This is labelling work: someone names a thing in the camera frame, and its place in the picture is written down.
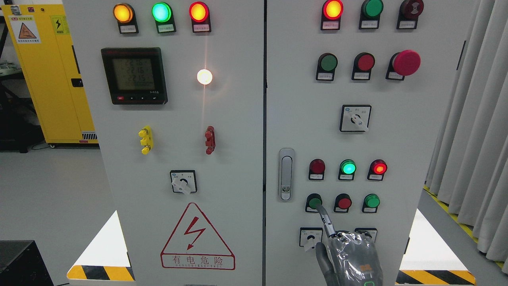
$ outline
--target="electrical hazard sticker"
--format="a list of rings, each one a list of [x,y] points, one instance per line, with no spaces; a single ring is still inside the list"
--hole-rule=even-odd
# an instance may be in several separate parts
[[[41,37],[33,16],[9,16],[18,44],[40,44]]]
[[[235,255],[205,213],[189,203],[161,252],[164,268],[234,270]]]
[[[69,24],[65,15],[51,16],[53,22],[53,29],[57,35],[70,35]]]

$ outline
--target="yellow black hazard stripe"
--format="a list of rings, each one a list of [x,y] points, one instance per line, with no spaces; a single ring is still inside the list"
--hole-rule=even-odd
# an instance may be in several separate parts
[[[74,265],[68,279],[134,281],[131,267]]]
[[[476,280],[465,270],[399,270],[396,284],[476,285]]]

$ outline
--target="robotic hand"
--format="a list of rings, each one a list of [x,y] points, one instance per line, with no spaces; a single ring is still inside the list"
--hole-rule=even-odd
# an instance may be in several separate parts
[[[317,210],[328,238],[328,251],[321,242],[315,247],[317,263],[327,286],[382,286],[383,272],[371,236],[336,232],[325,208],[318,205]]]

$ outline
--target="yellow safety cabinet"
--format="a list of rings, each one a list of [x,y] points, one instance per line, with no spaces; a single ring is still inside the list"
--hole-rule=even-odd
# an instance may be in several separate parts
[[[2,5],[46,142],[98,143],[63,5]]]

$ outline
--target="white indicator light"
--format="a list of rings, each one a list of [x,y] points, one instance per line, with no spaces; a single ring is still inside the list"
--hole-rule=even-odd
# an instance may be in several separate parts
[[[200,84],[207,85],[212,82],[213,75],[207,69],[202,69],[198,72],[198,81]]]

